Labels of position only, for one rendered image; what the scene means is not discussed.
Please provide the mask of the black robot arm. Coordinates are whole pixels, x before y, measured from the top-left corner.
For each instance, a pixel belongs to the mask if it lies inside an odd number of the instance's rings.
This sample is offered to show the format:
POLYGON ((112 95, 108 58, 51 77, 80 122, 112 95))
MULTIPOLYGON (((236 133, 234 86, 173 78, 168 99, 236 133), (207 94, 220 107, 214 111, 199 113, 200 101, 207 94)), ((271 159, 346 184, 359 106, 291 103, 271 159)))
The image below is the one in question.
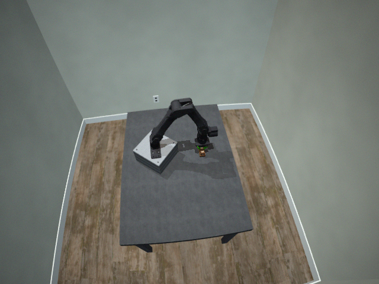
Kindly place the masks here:
POLYGON ((210 127, 207 125, 207 121, 203 119, 203 117, 196 110, 191 98, 175 99, 171 102, 171 105, 169 106, 169 109, 162 121, 156 128, 153 128, 152 133, 149 136, 151 159, 161 158, 160 141, 163 139, 164 133, 177 118, 180 118, 186 114, 189 115, 197 126, 197 141, 198 137, 204 140, 207 138, 207 135, 209 137, 218 136, 217 127, 210 127))

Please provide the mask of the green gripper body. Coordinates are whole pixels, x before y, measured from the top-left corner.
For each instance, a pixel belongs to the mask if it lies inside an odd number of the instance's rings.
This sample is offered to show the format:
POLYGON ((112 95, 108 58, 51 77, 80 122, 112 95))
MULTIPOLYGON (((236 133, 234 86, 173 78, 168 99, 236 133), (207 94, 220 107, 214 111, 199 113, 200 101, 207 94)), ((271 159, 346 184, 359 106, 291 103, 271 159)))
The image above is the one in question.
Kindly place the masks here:
POLYGON ((197 141, 197 138, 195 138, 195 146, 198 146, 198 147, 208 147, 208 145, 210 145, 210 141, 209 141, 209 138, 207 137, 206 139, 202 140, 198 137, 198 141, 197 141))

